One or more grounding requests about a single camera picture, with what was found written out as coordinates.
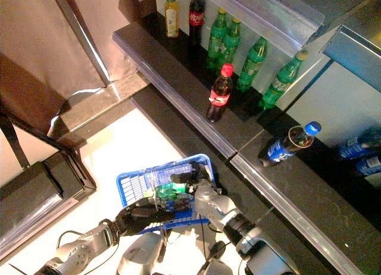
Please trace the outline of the robot right hand black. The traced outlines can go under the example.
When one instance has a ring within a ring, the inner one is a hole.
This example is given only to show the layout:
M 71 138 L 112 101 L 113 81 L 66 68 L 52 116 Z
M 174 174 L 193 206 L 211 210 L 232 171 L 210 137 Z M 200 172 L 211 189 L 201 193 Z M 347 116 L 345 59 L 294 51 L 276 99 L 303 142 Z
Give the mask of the robot right hand black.
M 186 193 L 194 193 L 198 185 L 203 180 L 211 181 L 210 175 L 208 174 L 205 165 L 191 161 L 191 170 L 187 173 L 172 174 L 170 179 L 176 184 L 185 184 Z

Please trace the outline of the robot left hand black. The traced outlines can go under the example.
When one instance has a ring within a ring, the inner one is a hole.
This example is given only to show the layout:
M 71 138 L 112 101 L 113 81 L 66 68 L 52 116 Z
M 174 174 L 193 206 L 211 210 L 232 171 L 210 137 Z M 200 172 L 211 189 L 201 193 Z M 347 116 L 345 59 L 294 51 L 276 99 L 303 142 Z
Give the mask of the robot left hand black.
M 151 223 L 162 223 L 174 218 L 174 212 L 156 207 L 152 198 L 142 198 L 122 209 L 114 222 L 120 236 L 133 236 Z

